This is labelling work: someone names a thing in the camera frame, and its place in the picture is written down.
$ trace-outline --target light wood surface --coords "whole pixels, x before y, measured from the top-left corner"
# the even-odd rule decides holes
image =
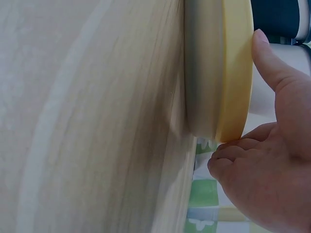
[[[0,233],[182,232],[182,0],[0,0]]]

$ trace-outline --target sanding pad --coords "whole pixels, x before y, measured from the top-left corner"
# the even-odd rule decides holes
[[[186,0],[188,121],[197,137],[219,142],[243,132],[252,88],[250,0]]]

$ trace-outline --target hand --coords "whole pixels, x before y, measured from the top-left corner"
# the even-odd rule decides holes
[[[261,30],[253,59],[276,94],[276,123],[221,145],[208,168],[233,204],[276,233],[311,232],[311,77],[273,54]]]

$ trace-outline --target yellow disc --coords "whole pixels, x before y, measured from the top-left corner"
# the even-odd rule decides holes
[[[245,127],[252,89],[252,37],[250,0],[222,0],[224,66],[223,90],[216,140],[240,139]]]

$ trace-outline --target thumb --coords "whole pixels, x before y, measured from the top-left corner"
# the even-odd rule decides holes
[[[260,29],[254,32],[252,55],[260,75],[275,92],[306,76],[273,53],[268,38]]]
[[[311,77],[287,65],[272,51],[261,30],[252,54],[262,78],[276,93],[276,118],[291,154],[311,160]]]

